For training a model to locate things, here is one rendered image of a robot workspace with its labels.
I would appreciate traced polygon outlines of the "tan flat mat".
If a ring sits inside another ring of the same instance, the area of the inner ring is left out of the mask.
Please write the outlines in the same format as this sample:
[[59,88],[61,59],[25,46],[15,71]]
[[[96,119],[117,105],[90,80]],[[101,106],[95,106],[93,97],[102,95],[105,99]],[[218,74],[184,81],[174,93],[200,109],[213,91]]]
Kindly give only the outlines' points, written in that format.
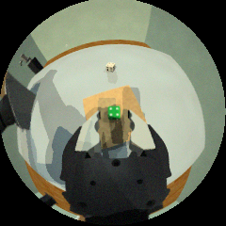
[[[98,110],[101,114],[99,120],[100,128],[98,130],[102,149],[106,149],[130,140],[132,133],[130,120],[128,119],[128,110],[132,110],[141,119],[145,120],[137,99],[128,86],[107,90],[88,98],[83,99],[86,119],[88,120]],[[121,117],[119,120],[109,120],[107,117],[107,108],[109,106],[119,106]]]

